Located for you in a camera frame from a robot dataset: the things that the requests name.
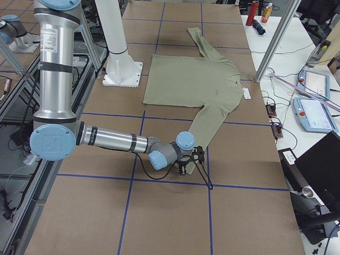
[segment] shirt tag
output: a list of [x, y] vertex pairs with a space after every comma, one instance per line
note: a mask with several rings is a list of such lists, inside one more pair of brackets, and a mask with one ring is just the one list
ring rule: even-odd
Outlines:
[[250, 93], [249, 93], [249, 89], [247, 88], [242, 88], [243, 89], [243, 96], [245, 99], [251, 99]]

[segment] chair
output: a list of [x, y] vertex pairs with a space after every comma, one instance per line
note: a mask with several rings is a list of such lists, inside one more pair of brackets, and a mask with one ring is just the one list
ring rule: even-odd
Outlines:
[[[331, 19], [335, 15], [335, 10], [340, 5], [340, 0], [302, 0], [297, 12], [301, 13], [300, 20], [307, 18], [307, 21], [303, 23], [304, 28], [319, 38], [319, 42], [323, 40], [323, 37], [317, 33], [319, 25], [325, 24], [327, 20]], [[317, 25], [310, 25], [309, 21], [313, 19]]]

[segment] cardboard table surface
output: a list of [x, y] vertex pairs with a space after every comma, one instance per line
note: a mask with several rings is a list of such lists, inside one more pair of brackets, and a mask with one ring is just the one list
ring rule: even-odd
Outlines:
[[[206, 151], [215, 187], [199, 173], [148, 179], [136, 157], [80, 146], [66, 158], [26, 254], [304, 254], [239, 10], [234, 5], [129, 2], [129, 54], [143, 61], [138, 88], [98, 79], [81, 117], [90, 125], [163, 142], [199, 109], [144, 105], [153, 54], [199, 56], [186, 29], [199, 27], [241, 72], [242, 99]], [[146, 155], [146, 169], [155, 177]]]

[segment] red bottle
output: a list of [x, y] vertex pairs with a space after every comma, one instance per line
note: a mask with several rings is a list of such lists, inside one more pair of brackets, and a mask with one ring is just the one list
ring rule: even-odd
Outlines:
[[251, 7], [250, 7], [250, 12], [248, 14], [248, 18], [247, 18], [246, 23], [245, 23], [247, 26], [253, 25], [255, 13], [258, 10], [258, 8], [259, 8], [259, 1], [253, 1], [252, 4], [251, 4]]

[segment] black clamp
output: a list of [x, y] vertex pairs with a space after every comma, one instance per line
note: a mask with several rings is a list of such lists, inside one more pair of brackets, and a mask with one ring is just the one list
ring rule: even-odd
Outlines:
[[204, 155], [205, 155], [205, 152], [203, 150], [203, 147], [197, 146], [193, 148], [191, 156], [184, 157], [184, 159], [189, 157], [188, 160], [178, 160], [177, 164], [178, 164], [178, 168], [180, 169], [180, 175], [186, 175], [186, 166], [190, 162], [198, 161], [201, 165], [204, 164], [204, 161], [205, 161]]

